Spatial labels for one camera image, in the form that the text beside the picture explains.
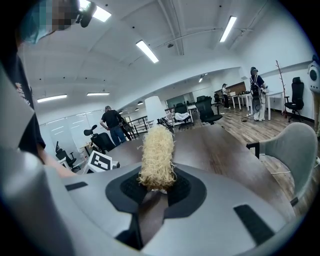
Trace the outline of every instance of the blue face mask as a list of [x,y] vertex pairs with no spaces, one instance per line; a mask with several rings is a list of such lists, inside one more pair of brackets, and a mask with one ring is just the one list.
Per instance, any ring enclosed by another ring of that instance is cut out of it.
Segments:
[[41,0],[33,6],[19,27],[21,40],[31,44],[36,44],[52,31],[52,0]]

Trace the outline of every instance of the black shirt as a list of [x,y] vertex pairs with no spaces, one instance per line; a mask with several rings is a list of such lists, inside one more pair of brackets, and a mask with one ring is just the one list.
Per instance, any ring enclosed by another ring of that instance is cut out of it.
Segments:
[[119,125],[121,115],[115,110],[108,110],[103,114],[101,120],[106,123],[108,128],[113,128]]
[[[16,91],[28,103],[28,105],[34,109],[32,90],[28,85],[24,67],[18,56],[16,39],[14,36],[8,39],[10,40],[9,47],[6,49],[6,53],[1,55],[3,68]],[[46,147],[46,144],[40,134],[36,114],[34,114],[24,131],[19,148],[22,151],[30,152],[38,157],[37,143],[39,143],[43,148]]]
[[[254,75],[252,75],[251,76],[251,79],[252,79],[252,81],[255,81],[255,76]],[[262,77],[260,76],[260,75],[258,75],[257,76],[257,78],[256,78],[256,83],[258,84],[258,86],[261,88],[262,87],[262,85],[264,84],[264,80],[262,79]]]

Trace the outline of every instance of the floor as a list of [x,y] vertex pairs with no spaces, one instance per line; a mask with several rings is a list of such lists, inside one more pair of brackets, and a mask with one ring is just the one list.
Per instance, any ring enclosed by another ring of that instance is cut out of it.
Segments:
[[[220,120],[216,122],[214,125],[220,125],[224,127],[231,135],[237,138],[243,145],[247,143],[258,142],[262,140],[267,140],[273,138],[278,135],[284,128],[286,128],[289,123],[288,120],[281,115],[280,112],[272,111],[271,112],[271,120],[267,120],[268,112],[265,112],[265,121],[254,121],[253,117],[249,117],[247,122],[241,122],[243,118],[247,116],[247,109],[224,109],[220,108],[220,114],[223,116]],[[193,112],[192,117],[194,120],[194,126],[188,126],[189,129],[195,129],[203,124],[199,119],[198,113]],[[314,124],[312,122],[304,120],[303,123],[313,127]],[[175,127],[174,131],[182,132],[186,130],[187,127],[182,127],[179,130],[179,127]],[[288,197],[289,200],[293,198],[294,194],[294,180],[291,173],[280,173],[280,172],[288,172],[288,168],[282,164],[279,160],[274,157],[261,155],[260,160],[266,166],[266,168],[270,171],[270,173],[279,173],[273,174],[273,177],[279,183],[280,187],[283,189],[284,193]],[[294,206],[294,211],[297,216],[301,216],[307,212],[309,209],[315,194],[317,193],[318,184],[320,181],[320,166],[317,166],[313,171],[312,182],[304,196],[298,204]]]

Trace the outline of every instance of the gray chair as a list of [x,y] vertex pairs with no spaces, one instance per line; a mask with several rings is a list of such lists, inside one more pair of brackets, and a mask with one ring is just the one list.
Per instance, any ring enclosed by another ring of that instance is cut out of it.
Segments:
[[294,206],[303,197],[316,163],[318,141],[314,130],[304,123],[292,123],[276,137],[246,147],[255,148],[257,158],[260,154],[275,157],[289,168],[294,180]]

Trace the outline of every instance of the wooden table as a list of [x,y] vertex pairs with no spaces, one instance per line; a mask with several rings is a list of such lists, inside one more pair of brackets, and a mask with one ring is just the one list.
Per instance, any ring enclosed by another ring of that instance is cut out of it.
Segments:
[[[218,124],[177,132],[173,162],[238,181],[269,202],[287,220],[295,217],[285,193],[266,167],[235,137]],[[142,160],[142,139],[127,141],[108,153],[120,165]]]

